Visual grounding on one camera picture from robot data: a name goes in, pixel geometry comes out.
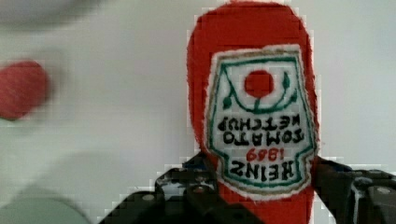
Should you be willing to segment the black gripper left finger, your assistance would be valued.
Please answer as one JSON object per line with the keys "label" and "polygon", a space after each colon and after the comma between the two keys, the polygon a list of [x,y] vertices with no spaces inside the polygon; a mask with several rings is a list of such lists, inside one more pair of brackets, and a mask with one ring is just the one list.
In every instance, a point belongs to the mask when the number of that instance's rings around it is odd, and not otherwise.
{"label": "black gripper left finger", "polygon": [[219,196],[214,168],[203,153],[172,168],[153,191],[126,197],[99,224],[264,224],[240,203]]}

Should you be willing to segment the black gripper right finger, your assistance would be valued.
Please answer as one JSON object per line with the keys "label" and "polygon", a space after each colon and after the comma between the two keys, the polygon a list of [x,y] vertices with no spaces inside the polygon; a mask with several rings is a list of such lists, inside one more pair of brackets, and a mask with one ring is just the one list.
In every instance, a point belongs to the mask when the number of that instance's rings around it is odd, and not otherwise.
{"label": "black gripper right finger", "polygon": [[396,224],[395,175],[315,157],[313,187],[336,224]]}

